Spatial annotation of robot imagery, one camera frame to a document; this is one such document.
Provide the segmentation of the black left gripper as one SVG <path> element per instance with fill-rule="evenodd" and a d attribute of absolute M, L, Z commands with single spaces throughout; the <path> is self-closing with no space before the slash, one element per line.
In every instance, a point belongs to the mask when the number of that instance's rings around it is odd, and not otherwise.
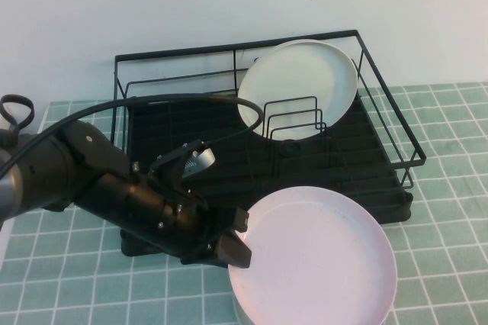
<path fill-rule="evenodd" d="M 240 269 L 250 266 L 252 251 L 237 233 L 248 230 L 249 212 L 240 207 L 182 206 L 171 223 L 157 229 L 152 244 L 184 265 Z"/>

